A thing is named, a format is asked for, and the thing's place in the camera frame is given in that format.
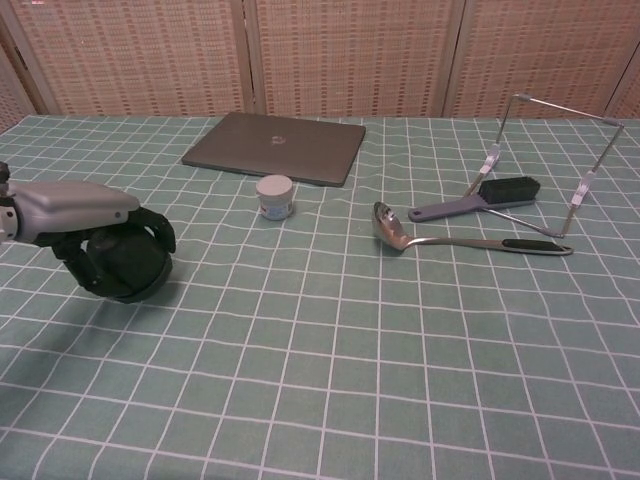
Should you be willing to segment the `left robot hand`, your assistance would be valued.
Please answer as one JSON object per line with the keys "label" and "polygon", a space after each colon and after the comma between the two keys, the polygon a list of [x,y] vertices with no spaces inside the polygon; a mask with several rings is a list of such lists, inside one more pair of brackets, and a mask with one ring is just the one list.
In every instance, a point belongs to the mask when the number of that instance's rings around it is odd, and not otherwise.
{"label": "left robot hand", "polygon": [[165,216],[133,195],[86,181],[4,186],[1,240],[51,248],[81,287],[121,303],[153,296],[176,251]]}

